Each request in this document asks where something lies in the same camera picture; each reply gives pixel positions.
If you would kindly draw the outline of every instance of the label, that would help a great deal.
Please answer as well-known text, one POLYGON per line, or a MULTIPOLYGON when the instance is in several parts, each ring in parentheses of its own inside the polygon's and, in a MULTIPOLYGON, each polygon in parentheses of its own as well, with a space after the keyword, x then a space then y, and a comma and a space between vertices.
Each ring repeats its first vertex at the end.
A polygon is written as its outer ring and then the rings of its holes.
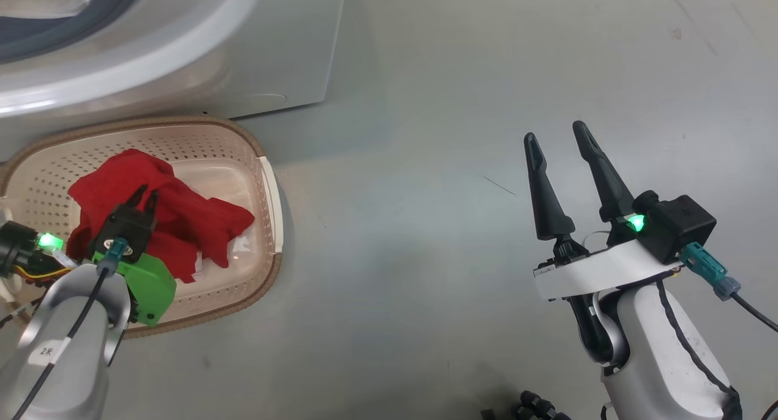
POLYGON ((32 365, 42 365, 46 367, 52 359, 57 355, 62 345, 61 340, 48 340, 47 342, 40 343, 33 352, 30 354, 30 358, 27 359, 27 363, 32 365))
POLYGON ((555 270, 555 269, 556 269, 556 266, 548 265, 548 267, 538 268, 537 270, 532 271, 532 273, 534 274, 535 277, 537 277, 537 276, 539 276, 541 274, 548 273, 548 271, 555 270))

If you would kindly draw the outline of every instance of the connector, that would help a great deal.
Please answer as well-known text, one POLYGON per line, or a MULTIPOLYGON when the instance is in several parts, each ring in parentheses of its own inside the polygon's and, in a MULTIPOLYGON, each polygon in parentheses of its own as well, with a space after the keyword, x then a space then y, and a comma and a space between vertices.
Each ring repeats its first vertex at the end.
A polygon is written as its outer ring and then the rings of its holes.
POLYGON ((679 259, 692 273, 705 279, 708 284, 714 287, 716 296, 722 301, 727 301, 733 293, 740 290, 740 284, 735 279, 727 276, 727 268, 723 267, 700 244, 691 243, 688 246, 684 246, 679 259))

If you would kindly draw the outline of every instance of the beige plastic basket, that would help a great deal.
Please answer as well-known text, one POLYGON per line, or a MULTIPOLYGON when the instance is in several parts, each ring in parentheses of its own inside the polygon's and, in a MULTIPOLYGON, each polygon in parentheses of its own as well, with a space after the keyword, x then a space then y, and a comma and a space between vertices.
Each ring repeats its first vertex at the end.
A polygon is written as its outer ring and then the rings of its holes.
MULTIPOLYGON (((230 267, 203 261, 197 281, 177 281, 176 298, 155 328, 134 325, 127 337, 143 337, 224 317, 252 305, 281 267, 283 217, 278 187, 259 144, 228 120, 139 119, 89 127, 42 140, 0 170, 5 214, 39 232, 64 239, 78 225, 80 208, 67 195, 78 178, 129 148, 167 160, 176 176, 205 198, 220 198, 255 215, 255 223, 230 243, 230 267)), ((28 303, 42 289, 16 282, 10 306, 28 303)))

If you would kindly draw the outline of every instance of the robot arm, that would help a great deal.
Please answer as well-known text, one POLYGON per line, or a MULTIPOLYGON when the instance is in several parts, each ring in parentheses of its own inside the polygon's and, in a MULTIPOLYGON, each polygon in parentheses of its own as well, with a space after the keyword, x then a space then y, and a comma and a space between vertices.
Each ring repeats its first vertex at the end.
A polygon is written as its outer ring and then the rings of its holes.
POLYGON ((570 304, 583 347, 603 364, 601 381, 619 418, 742 418, 739 395, 662 282, 686 264, 722 299, 737 292, 737 282, 702 248, 715 218, 688 196, 659 202, 648 191, 635 200, 586 124, 575 122, 573 132, 597 185, 600 217, 611 224, 608 248, 591 253, 572 239, 573 220, 545 174, 539 141, 528 134, 537 238, 556 240, 553 259, 534 270, 537 290, 570 304))
MULTIPOLYGON (((143 212, 136 209, 145 190, 106 218, 89 245, 94 263, 50 285, 16 353, 0 368, 0 418, 101 417, 108 367, 128 324, 155 326, 175 296, 175 279, 161 260, 145 254, 156 224, 155 192, 143 212)), ((28 280, 47 278, 29 273, 47 272, 56 256, 66 256, 48 254, 41 242, 33 229, 3 224, 0 275, 8 277, 14 268, 28 280)))
POLYGON ((16 353, 0 370, 2 418, 14 418, 50 364, 50 375, 20 418, 101 417, 108 395, 108 367, 132 306, 124 277, 106 277, 80 328, 69 339, 67 331, 85 309, 97 280, 97 267, 84 264, 51 286, 16 353))

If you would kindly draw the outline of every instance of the screw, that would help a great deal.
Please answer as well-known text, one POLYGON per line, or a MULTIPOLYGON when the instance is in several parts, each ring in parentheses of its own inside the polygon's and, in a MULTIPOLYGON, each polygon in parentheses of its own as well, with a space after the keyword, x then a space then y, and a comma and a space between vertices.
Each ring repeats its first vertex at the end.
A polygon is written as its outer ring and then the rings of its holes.
MULTIPOLYGON (((111 248, 111 245, 114 245, 113 239, 106 239, 105 242, 103 243, 105 249, 111 248)), ((127 248, 125 248, 125 256, 129 256, 130 254, 133 254, 133 248, 127 246, 127 248)))

